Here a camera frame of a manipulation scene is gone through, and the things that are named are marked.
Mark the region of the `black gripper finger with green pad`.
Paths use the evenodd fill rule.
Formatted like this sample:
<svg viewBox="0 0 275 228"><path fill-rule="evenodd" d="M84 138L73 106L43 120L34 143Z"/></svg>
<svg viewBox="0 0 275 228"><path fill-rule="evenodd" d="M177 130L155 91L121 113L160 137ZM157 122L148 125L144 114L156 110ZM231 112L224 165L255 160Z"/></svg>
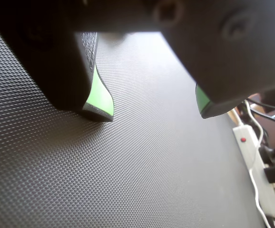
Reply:
<svg viewBox="0 0 275 228"><path fill-rule="evenodd" d="M0 0L0 34L58 110L111 122L114 101L96 67L98 35L74 29L85 0Z"/></svg>
<svg viewBox="0 0 275 228"><path fill-rule="evenodd" d="M209 99L203 118L275 89L275 0L154 0L151 15Z"/></svg>

